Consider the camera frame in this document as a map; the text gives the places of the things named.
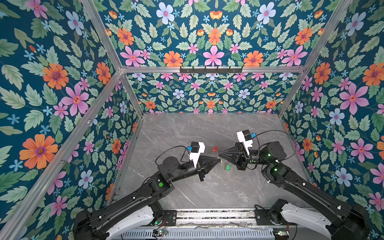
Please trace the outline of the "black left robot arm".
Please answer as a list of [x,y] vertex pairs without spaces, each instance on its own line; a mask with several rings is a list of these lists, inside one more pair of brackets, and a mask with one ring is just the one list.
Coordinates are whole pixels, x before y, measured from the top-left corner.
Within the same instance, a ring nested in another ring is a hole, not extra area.
[[200,156],[198,162],[181,164],[175,157],[167,157],[158,171],[142,185],[115,203],[89,213],[81,211],[75,219],[76,240],[111,240],[141,226],[156,226],[164,218],[160,199],[171,193],[175,181],[198,176],[201,181],[221,159]]

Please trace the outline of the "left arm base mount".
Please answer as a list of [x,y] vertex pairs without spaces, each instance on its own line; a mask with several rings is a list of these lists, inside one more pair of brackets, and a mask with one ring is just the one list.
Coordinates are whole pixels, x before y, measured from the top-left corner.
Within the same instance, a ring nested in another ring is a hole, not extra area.
[[154,219],[150,223],[152,226],[175,226],[178,216],[178,211],[176,210],[161,210],[153,214]]

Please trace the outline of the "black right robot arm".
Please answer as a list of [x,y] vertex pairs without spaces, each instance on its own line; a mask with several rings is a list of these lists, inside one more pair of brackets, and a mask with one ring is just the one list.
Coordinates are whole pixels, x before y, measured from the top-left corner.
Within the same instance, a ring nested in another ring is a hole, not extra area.
[[371,224],[366,209],[338,200],[300,177],[283,163],[287,155],[279,142],[264,144],[260,150],[248,150],[242,143],[236,143],[218,156],[242,171],[248,164],[261,165],[261,173],[268,183],[292,193],[314,208],[309,211],[279,199],[269,209],[273,224],[294,223],[331,240],[369,238]]

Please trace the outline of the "black wall hook rail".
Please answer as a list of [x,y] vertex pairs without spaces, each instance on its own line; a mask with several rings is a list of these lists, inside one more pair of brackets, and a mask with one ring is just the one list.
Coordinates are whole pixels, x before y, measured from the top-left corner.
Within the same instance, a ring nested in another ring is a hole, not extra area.
[[180,67],[181,74],[237,74],[243,72],[243,67]]

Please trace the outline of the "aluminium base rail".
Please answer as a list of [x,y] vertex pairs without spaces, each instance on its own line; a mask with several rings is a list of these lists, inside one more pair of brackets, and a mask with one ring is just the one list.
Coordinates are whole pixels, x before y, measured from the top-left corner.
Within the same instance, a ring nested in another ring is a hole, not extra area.
[[[225,225],[238,224],[258,226],[254,209],[178,209],[176,225]],[[283,217],[308,229],[323,229],[331,222],[322,214],[307,208],[299,208],[292,204],[283,207]]]

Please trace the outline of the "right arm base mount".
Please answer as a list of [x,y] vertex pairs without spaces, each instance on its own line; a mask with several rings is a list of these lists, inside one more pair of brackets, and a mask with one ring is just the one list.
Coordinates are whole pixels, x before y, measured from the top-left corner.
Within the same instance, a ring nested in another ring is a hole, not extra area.
[[283,207],[288,203],[286,200],[278,199],[270,208],[255,204],[254,214],[257,225],[297,225],[294,222],[288,222],[282,215]]

